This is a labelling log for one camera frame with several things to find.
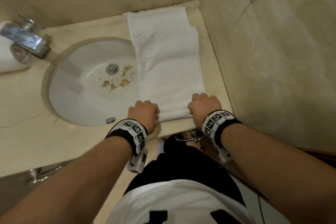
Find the white sink basin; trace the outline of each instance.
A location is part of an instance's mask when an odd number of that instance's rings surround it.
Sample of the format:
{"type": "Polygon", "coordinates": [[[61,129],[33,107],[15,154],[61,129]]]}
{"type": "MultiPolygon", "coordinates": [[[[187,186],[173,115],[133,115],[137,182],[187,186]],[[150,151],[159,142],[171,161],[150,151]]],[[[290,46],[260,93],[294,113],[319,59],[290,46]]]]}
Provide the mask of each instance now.
{"type": "Polygon", "coordinates": [[[137,60],[130,41],[115,38],[77,48],[57,63],[48,96],[55,111],[80,125],[125,118],[138,100],[137,60]],[[107,73],[107,66],[115,64],[107,73]]]}

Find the black shorts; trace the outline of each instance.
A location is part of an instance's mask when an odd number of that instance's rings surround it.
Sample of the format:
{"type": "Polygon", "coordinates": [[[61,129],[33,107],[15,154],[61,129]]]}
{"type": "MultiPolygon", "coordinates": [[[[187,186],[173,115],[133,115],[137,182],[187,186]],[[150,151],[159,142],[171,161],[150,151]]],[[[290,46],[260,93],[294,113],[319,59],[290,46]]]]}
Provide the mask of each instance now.
{"type": "Polygon", "coordinates": [[[164,144],[164,152],[136,175],[124,195],[146,184],[186,179],[204,184],[245,206],[236,183],[227,171],[200,150],[170,136],[164,144]]]}

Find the beige marble countertop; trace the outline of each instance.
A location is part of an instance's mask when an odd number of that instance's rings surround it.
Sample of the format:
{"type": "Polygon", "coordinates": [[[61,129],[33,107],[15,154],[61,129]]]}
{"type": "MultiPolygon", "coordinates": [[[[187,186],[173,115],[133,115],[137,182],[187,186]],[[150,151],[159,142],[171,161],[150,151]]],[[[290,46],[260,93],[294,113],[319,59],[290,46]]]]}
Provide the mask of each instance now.
{"type": "MultiPolygon", "coordinates": [[[[191,26],[199,33],[199,58],[206,92],[232,111],[217,60],[196,1],[185,6],[191,26]]],[[[45,60],[33,58],[31,68],[0,74],[0,177],[77,158],[104,139],[111,125],[81,126],[58,117],[47,100],[53,63],[74,44],[97,37],[130,39],[127,16],[47,28],[53,37],[45,60]]],[[[150,138],[195,127],[191,118],[160,123],[150,138]]]]}

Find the faucet handle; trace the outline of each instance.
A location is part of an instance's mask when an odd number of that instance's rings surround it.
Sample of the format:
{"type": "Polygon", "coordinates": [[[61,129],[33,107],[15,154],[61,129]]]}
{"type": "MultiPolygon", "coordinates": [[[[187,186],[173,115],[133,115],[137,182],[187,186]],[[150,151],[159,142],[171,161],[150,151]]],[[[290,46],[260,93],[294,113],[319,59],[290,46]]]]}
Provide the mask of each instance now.
{"type": "Polygon", "coordinates": [[[22,29],[24,30],[30,30],[34,33],[37,33],[40,29],[42,29],[42,27],[40,25],[37,24],[37,22],[27,19],[26,17],[24,17],[22,14],[18,13],[17,14],[22,18],[23,20],[23,24],[22,24],[22,29]]]}

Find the faucet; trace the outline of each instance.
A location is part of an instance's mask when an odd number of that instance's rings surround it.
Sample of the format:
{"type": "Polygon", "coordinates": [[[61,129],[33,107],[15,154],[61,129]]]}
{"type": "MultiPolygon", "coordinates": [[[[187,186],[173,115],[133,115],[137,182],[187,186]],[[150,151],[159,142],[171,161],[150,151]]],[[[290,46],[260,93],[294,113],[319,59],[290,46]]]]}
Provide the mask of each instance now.
{"type": "Polygon", "coordinates": [[[40,26],[21,14],[19,16],[24,21],[22,26],[16,23],[6,23],[0,30],[0,35],[14,41],[15,44],[28,50],[36,57],[43,59],[49,53],[50,48],[46,46],[47,40],[37,35],[40,26]]]}

